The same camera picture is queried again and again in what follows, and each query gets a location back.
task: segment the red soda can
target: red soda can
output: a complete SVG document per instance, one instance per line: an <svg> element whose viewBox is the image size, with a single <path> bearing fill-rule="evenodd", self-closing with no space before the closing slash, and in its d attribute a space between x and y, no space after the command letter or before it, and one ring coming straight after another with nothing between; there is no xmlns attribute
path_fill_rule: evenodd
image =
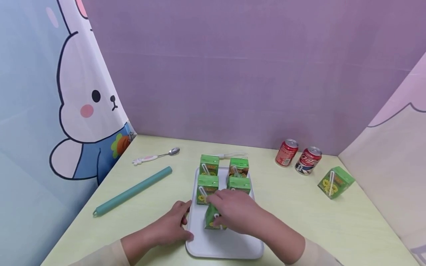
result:
<svg viewBox="0 0 426 266"><path fill-rule="evenodd" d="M299 150L299 144L293 139L286 139L282 144L281 148L278 151L278 154L275 157L277 164L281 166L289 166L291 160L296 155L296 152Z"/></svg>
<svg viewBox="0 0 426 266"><path fill-rule="evenodd" d="M311 146L306 148L294 166L300 174L310 174L322 158L319 148Z"/></svg>

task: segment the spoon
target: spoon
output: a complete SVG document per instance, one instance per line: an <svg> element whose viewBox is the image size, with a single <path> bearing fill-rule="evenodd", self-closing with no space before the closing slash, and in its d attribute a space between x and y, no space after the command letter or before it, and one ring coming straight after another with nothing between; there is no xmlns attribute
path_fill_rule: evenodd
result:
<svg viewBox="0 0 426 266"><path fill-rule="evenodd" d="M163 156L166 156L166 155L173 156L175 154L178 154L180 150L181 150L180 148L173 148L168 153L161 154L161 155L151 155L151 156L141 157L141 158L138 158L136 160L133 160L132 163L133 163L133 165L138 165L138 164L141 164L143 162L149 162L149 161L155 160L157 158L160 158L160 157L163 157Z"/></svg>

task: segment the purple wall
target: purple wall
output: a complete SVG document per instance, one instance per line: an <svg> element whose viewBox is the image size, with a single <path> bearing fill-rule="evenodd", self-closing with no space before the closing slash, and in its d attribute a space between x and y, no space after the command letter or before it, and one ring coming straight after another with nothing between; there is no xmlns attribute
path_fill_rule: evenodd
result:
<svg viewBox="0 0 426 266"><path fill-rule="evenodd" d="M426 50L425 0L85 4L142 134L337 155Z"/></svg>

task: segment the left hand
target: left hand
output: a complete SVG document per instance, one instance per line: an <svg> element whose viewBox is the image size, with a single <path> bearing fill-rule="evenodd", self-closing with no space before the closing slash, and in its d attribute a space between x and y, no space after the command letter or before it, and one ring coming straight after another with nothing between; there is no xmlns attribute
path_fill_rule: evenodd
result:
<svg viewBox="0 0 426 266"><path fill-rule="evenodd" d="M192 200L186 203L177 201L169 212L146 227L150 234L155 236L156 245L170 245L177 241L194 239L191 232L182 228L182 224L188 223L186 213L189 212L191 203Z"/></svg>

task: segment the hand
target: hand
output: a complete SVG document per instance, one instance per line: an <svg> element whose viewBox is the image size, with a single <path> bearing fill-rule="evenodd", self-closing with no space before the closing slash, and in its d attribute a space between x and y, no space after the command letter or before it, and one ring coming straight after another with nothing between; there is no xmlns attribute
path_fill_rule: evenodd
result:
<svg viewBox="0 0 426 266"><path fill-rule="evenodd" d="M192 241L194 235L182 228L188 223L186 213L189 212L192 201L186 203L177 201L172 209L157 221L146 227L153 235L155 245L170 245L177 241Z"/></svg>
<svg viewBox="0 0 426 266"><path fill-rule="evenodd" d="M244 235L259 238L265 227L265 219L274 218L272 214L262 209L246 193L223 189L207 197L221 214L213 222L214 226L225 225L229 229Z"/></svg>

